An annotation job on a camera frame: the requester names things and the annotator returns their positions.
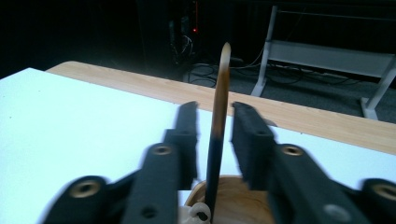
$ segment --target white paper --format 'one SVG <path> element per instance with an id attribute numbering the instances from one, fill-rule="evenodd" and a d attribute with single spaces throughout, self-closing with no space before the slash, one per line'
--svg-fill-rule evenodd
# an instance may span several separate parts
<path id="1" fill-rule="evenodd" d="M 114 182 L 138 169 L 145 150 L 174 127 L 178 105 L 26 69 L 0 80 L 0 223 L 40 223 L 68 183 L 84 175 Z M 205 179 L 211 113 L 198 111 L 199 179 Z M 220 173 L 240 175 L 227 118 Z M 278 143 L 304 147 L 333 179 L 396 182 L 396 157 L 272 128 Z M 180 192 L 184 203 L 188 191 Z"/>

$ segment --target white metal frame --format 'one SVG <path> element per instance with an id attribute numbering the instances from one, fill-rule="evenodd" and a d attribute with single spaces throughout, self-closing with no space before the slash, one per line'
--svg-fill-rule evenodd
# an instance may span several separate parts
<path id="1" fill-rule="evenodd" d="M 361 98 L 364 117 L 377 119 L 375 107 L 396 76 L 396 55 L 272 40 L 276 13 L 277 6 L 273 6 L 259 78 L 251 95 L 262 95 L 266 82 L 265 69 L 269 59 L 369 77 L 381 77 L 374 95 L 370 99 Z"/>

